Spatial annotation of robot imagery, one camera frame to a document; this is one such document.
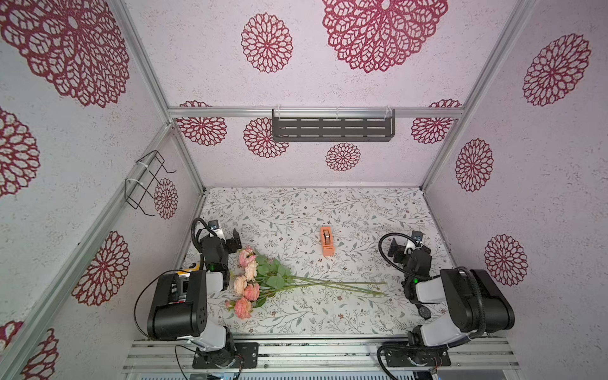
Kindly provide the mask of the pink flower bouquet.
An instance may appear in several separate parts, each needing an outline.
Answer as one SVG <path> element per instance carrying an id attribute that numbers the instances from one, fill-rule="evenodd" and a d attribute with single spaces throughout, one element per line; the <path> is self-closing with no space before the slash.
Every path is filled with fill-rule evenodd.
<path id="1" fill-rule="evenodd" d="M 237 274 L 231 276 L 235 298 L 226 300 L 225 307 L 241 320 L 251 318 L 254 309 L 262 307 L 281 291 L 323 287 L 364 295 L 384 296 L 384 293 L 378 289 L 380 283 L 337 282 L 297 276 L 279 260 L 261 255 L 250 247 L 241 249 L 237 253 Z"/>

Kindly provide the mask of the orange tape dispenser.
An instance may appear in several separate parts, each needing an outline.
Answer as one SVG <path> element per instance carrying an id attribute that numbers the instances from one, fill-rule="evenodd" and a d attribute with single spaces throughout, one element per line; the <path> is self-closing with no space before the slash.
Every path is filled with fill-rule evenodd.
<path id="1" fill-rule="evenodd" d="M 333 241 L 333 233 L 330 226 L 322 226 L 320 232 L 321 251 L 324 257 L 333 257 L 335 254 L 335 246 Z"/>

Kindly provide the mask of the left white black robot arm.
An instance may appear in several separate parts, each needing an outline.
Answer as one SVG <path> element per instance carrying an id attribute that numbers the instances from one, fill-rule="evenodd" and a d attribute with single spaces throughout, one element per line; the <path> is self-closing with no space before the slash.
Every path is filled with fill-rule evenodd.
<path id="1" fill-rule="evenodd" d="M 194 236 L 200 267 L 192 272 L 169 270 L 152 281 L 156 285 L 145 329 L 150 340 L 185 341 L 194 345 L 194 363 L 206 367 L 231 367 L 237 348 L 230 330 L 208 316 L 207 297 L 226 291 L 231 280 L 229 256 L 242 248 L 240 234 L 224 240 L 210 234 Z"/>

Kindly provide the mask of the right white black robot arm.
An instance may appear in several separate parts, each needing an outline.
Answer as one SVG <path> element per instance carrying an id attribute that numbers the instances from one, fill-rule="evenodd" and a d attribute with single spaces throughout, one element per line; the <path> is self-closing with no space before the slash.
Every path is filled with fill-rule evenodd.
<path id="1" fill-rule="evenodd" d="M 431 275 L 432 252 L 421 242 L 421 232 L 389 233 L 378 242 L 378 252 L 404 276 L 403 293 L 426 321 L 408 332 L 404 342 L 377 348 L 378 365 L 394 379 L 390 367 L 428 367 L 430 377 L 451 365 L 449 350 L 486 333 L 512 329 L 515 312 L 486 270 L 456 267 Z"/>

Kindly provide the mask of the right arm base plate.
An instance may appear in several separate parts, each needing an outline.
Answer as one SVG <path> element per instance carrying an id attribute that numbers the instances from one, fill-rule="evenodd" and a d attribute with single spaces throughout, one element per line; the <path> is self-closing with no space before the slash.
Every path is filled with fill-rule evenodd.
<path id="1" fill-rule="evenodd" d="M 388 367 L 449 367 L 451 358 L 447 347 L 418 347 L 404 342 L 385 343 L 377 354 L 385 358 Z"/>

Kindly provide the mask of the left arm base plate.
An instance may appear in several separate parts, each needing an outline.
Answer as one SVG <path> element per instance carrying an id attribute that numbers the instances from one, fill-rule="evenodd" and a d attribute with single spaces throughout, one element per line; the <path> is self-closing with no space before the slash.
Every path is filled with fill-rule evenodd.
<path id="1" fill-rule="evenodd" d="M 253 369 L 257 367 L 258 343 L 228 343 L 217 351 L 196 350 L 193 368 L 197 370 Z"/>

